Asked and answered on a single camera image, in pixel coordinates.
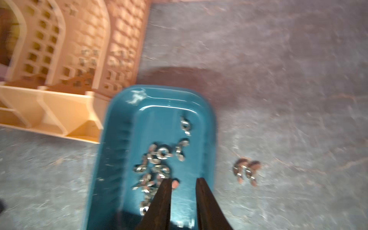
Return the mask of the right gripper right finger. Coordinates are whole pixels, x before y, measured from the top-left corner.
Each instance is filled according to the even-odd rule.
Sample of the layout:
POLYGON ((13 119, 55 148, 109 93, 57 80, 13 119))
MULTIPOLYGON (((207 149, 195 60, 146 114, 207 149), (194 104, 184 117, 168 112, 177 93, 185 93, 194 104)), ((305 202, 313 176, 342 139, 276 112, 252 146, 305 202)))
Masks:
POLYGON ((199 230, 232 230, 204 178, 197 178, 197 221, 199 230))

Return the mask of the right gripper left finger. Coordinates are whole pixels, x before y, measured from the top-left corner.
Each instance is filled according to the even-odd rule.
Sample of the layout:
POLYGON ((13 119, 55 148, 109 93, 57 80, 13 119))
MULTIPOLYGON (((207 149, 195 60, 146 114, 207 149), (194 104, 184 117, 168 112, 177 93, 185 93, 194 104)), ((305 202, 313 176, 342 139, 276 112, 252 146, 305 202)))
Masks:
POLYGON ((136 230, 169 230, 171 225, 172 179, 163 179, 147 213, 136 230))

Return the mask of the teal plastic storage tray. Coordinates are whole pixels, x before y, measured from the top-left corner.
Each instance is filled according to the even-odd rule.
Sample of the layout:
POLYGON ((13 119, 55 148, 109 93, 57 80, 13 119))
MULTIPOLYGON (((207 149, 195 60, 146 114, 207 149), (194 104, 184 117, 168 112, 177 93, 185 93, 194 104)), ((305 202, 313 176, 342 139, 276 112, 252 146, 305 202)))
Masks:
POLYGON ((194 91, 164 86, 136 85, 111 101, 86 206, 84 230, 133 230, 142 217, 141 190, 132 190, 141 174, 133 171, 153 143, 171 151, 183 139, 184 161, 164 161, 171 177, 179 181, 172 193, 171 229, 198 229, 197 178, 213 187, 216 168, 217 127, 215 114, 194 91))

